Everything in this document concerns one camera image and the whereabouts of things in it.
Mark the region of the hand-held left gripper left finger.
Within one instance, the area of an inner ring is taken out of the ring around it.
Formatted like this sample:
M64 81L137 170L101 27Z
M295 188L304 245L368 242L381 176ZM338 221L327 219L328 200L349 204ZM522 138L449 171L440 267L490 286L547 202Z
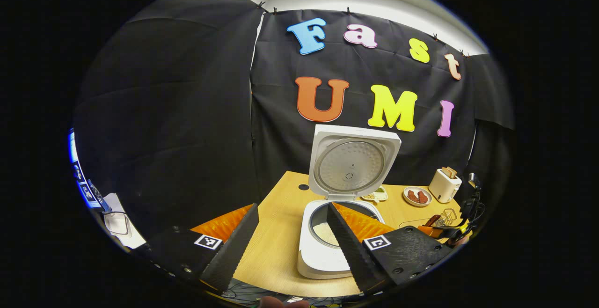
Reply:
M258 223L258 205L250 204L193 229L167 229L141 245L140 254L175 278L223 293Z

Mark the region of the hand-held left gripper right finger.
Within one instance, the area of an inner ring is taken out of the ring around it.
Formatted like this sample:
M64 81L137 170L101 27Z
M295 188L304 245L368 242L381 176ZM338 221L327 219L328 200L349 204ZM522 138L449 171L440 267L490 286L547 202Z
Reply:
M454 249L406 226L369 233L360 240L347 215L352 210L338 203L327 208L327 223L342 249L359 290L366 296L406 287L434 270Z

